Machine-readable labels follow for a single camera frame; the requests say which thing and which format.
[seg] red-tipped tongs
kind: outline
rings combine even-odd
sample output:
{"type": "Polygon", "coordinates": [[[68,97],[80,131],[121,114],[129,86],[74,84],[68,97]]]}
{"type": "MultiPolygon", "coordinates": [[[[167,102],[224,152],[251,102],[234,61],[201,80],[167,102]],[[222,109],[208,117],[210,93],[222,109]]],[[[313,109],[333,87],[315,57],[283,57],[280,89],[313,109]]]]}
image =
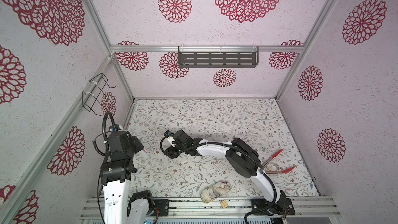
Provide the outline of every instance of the red-tipped tongs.
{"type": "MultiPolygon", "coordinates": [[[[267,164],[268,164],[272,159],[274,159],[277,155],[279,155],[282,151],[283,151],[283,149],[277,151],[272,157],[270,157],[267,161],[265,161],[265,162],[262,164],[262,166],[263,166],[264,168],[268,168],[268,167],[267,167],[267,164]]],[[[294,168],[295,168],[295,166],[290,167],[290,168],[285,169],[285,170],[277,170],[277,171],[271,171],[271,170],[266,171],[266,170],[264,170],[264,172],[267,173],[267,174],[285,174],[285,173],[291,172],[294,168]]]]}

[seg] wall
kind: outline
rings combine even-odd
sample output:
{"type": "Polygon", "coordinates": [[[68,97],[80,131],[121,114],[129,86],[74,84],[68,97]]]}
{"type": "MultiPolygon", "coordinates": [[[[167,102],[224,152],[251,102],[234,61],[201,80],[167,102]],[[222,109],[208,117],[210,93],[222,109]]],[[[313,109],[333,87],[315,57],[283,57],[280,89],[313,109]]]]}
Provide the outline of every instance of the wall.
{"type": "Polygon", "coordinates": [[[396,2],[340,0],[279,101],[321,192],[349,224],[398,218],[396,2]]]}
{"type": "MultiPolygon", "coordinates": [[[[301,45],[324,2],[93,0],[110,42],[121,45],[301,45]]],[[[294,58],[294,54],[279,53],[271,57],[270,53],[261,53],[255,69],[226,72],[180,69],[176,67],[177,56],[172,53],[118,55],[134,96],[161,99],[274,97],[294,58]],[[287,60],[286,64],[277,62],[283,59],[287,60]],[[221,86],[218,77],[222,77],[221,86]]]]}
{"type": "MultiPolygon", "coordinates": [[[[0,0],[0,205],[106,56],[80,0],[0,0]]],[[[120,84],[116,75],[109,77],[120,84]]],[[[116,90],[116,114],[121,116],[121,123],[130,102],[127,96],[119,96],[122,87],[117,88],[112,90],[116,90]]],[[[99,104],[96,107],[102,114],[99,104]]],[[[75,126],[90,141],[100,132],[101,116],[85,113],[90,116],[81,116],[75,126]]],[[[74,149],[80,154],[82,144],[74,149]]],[[[92,158],[90,143],[85,154],[80,155],[86,165],[77,166],[79,159],[75,156],[72,167],[65,168],[74,168],[67,176],[57,177],[45,169],[43,178],[49,179],[34,187],[35,195],[26,202],[32,215],[17,216],[16,222],[32,223],[36,213],[43,219],[35,223],[56,220],[60,210],[55,209],[62,209],[60,205],[66,200],[70,200],[70,206],[65,207],[63,216],[75,217],[81,209],[77,203],[87,195],[93,196],[88,182],[95,184],[96,176],[90,173],[97,157],[92,158]]]]}

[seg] floral patterned surface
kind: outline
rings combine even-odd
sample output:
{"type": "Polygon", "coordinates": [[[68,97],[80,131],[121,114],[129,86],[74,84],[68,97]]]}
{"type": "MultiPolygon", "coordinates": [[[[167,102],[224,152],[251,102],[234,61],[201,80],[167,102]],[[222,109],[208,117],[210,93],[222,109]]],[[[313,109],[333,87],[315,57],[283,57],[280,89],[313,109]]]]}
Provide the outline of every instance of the floral patterned surface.
{"type": "Polygon", "coordinates": [[[138,172],[131,178],[132,192],[149,189],[157,197],[198,197],[205,187],[226,179],[231,183],[229,196],[260,196],[251,180],[237,174],[225,158],[166,157],[159,148],[163,133],[179,129],[192,138],[217,142],[239,137],[261,161],[283,149],[272,162],[296,167],[270,175],[275,185],[288,196],[319,195],[279,107],[268,99],[138,100],[128,130],[142,141],[148,155],[140,152],[134,157],[138,172]]]}

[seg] floral tablecloth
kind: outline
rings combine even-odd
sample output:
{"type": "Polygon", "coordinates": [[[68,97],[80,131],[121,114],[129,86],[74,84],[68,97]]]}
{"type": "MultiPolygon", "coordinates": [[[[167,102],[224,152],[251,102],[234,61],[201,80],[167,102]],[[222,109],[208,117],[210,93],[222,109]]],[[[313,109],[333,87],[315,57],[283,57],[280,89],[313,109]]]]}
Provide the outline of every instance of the floral tablecloth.
{"type": "Polygon", "coordinates": [[[138,100],[128,131],[142,141],[147,155],[139,152],[134,157],[138,172],[131,178],[132,193],[149,189],[157,197],[198,197],[205,187],[226,179],[232,188],[229,196],[260,196],[251,180],[237,174],[225,158],[166,157],[159,148],[163,133],[179,129],[192,138],[217,142],[241,138],[261,161],[283,149],[272,162],[296,167],[269,175],[275,185],[288,196],[319,195],[276,101],[270,99],[138,100]]]}

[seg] wire rack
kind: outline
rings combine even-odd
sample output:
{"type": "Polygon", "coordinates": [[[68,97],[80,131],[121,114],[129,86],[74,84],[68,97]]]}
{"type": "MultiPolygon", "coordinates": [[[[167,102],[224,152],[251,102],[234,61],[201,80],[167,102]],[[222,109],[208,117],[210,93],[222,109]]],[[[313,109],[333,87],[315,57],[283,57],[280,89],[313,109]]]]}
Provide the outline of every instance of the wire rack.
{"type": "Polygon", "coordinates": [[[93,106],[94,106],[94,104],[95,104],[96,102],[98,102],[99,105],[101,105],[101,102],[98,101],[98,97],[99,97],[100,95],[104,95],[104,94],[105,94],[105,93],[103,92],[103,89],[104,89],[105,86],[108,86],[109,88],[115,88],[116,86],[114,86],[114,87],[109,86],[109,84],[108,84],[108,78],[107,78],[103,73],[100,73],[100,74],[94,76],[94,77],[90,80],[90,82],[94,83],[96,86],[93,88],[93,90],[92,90],[91,92],[88,92],[88,91],[83,91],[83,92],[82,92],[82,106],[83,106],[87,111],[93,112],[95,115],[102,116],[102,114],[97,114],[97,113],[93,110],[93,106]],[[103,85],[102,87],[100,87],[100,86],[98,85],[98,84],[100,84],[101,81],[104,81],[104,85],[103,85]],[[93,94],[95,88],[98,88],[98,89],[99,89],[99,92],[98,92],[98,94],[97,94],[96,96],[93,94]],[[91,106],[90,106],[90,105],[87,104],[87,102],[88,102],[91,98],[94,98],[94,102],[93,102],[93,103],[91,104],[91,106]]]}

